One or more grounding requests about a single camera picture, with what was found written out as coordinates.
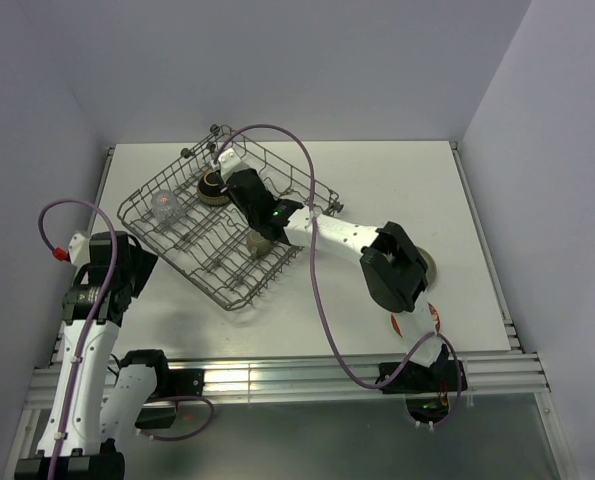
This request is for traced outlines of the brown bowl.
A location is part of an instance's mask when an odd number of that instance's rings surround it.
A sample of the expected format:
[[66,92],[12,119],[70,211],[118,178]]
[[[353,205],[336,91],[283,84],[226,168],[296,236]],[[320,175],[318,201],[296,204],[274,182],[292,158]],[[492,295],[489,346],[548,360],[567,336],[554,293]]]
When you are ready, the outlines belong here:
[[197,195],[202,203],[211,207],[221,207],[230,201],[221,191],[218,176],[212,170],[206,171],[198,181]]

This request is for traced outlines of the grey ceramic mug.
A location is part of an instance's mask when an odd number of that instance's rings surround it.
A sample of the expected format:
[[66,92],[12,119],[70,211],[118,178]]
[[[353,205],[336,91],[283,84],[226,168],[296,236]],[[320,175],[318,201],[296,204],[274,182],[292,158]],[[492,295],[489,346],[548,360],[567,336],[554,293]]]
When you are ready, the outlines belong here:
[[245,238],[245,247],[252,258],[263,258],[272,249],[272,243],[259,232],[249,230]]

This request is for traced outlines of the clear drinking glass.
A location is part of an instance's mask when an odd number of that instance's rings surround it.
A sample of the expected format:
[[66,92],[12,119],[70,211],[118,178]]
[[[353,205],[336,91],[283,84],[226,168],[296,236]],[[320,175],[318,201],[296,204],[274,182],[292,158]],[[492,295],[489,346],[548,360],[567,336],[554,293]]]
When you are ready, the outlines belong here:
[[151,209],[159,225],[170,224],[177,220],[181,212],[181,204],[171,190],[158,190],[151,198]]

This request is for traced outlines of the grey round plate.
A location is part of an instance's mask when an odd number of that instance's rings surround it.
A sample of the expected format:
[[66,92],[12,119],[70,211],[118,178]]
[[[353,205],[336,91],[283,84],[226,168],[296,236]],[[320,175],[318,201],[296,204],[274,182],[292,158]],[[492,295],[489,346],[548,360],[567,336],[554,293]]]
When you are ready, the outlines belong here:
[[436,284],[437,277],[438,277],[437,264],[436,264],[434,258],[432,257],[432,255],[427,250],[419,247],[418,251],[420,252],[423,260],[425,261],[425,263],[427,265],[426,278],[427,278],[427,282],[428,282],[428,288],[432,289],[434,287],[434,285]]

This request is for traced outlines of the orange round plate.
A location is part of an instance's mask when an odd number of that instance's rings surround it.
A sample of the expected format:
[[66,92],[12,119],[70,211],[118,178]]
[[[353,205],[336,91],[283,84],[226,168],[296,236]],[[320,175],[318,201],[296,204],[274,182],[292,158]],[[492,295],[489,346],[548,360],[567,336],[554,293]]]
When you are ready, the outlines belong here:
[[[428,303],[428,311],[429,311],[429,314],[433,320],[435,331],[439,332],[441,329],[441,320],[440,320],[440,317],[439,317],[439,314],[438,314],[436,308],[431,303]],[[403,335],[403,330],[401,328],[401,324],[394,314],[390,315],[390,321],[391,321],[391,327],[392,327],[393,331],[400,338],[403,338],[404,335]]]

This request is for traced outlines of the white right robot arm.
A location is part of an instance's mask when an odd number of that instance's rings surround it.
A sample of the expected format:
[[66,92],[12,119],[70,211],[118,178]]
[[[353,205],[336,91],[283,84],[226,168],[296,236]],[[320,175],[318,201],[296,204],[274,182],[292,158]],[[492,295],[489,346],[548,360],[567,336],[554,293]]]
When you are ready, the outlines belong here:
[[316,278],[318,252],[360,268],[371,299],[391,315],[400,337],[409,343],[397,370],[401,372],[412,363],[411,381],[423,390],[434,388],[443,379],[449,347],[437,331],[427,301],[428,263],[401,225],[349,223],[298,201],[275,197],[251,167],[222,171],[220,179],[223,191],[264,239],[309,250],[311,286],[320,321],[333,355],[350,378],[358,380],[343,359],[324,312]]

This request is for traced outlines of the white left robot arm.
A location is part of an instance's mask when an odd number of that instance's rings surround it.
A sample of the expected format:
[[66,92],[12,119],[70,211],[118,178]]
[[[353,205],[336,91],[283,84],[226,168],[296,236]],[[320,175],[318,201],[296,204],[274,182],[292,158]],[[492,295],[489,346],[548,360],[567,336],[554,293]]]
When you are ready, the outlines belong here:
[[46,429],[32,457],[17,462],[17,479],[121,479],[124,444],[148,399],[172,386],[163,351],[132,350],[104,390],[124,313],[157,262],[132,235],[76,234],[68,260],[79,270],[62,301],[63,360]]

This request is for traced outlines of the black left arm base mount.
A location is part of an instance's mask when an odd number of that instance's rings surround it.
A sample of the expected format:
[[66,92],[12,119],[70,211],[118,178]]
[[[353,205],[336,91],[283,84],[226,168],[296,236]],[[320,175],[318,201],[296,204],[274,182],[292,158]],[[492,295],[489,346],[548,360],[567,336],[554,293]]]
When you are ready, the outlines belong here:
[[188,403],[177,397],[191,397],[191,402],[199,402],[203,396],[205,371],[202,369],[172,369],[164,386],[153,393],[137,417],[135,427],[140,430],[169,429],[180,413],[181,405]]

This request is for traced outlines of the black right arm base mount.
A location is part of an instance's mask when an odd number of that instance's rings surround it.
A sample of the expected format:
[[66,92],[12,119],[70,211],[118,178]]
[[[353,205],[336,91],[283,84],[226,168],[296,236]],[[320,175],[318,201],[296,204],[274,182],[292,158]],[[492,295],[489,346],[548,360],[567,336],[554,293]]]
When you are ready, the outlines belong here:
[[408,363],[381,392],[404,395],[406,413],[414,425],[433,430],[450,415],[458,394],[464,394],[467,388],[463,363],[447,360],[430,368]]

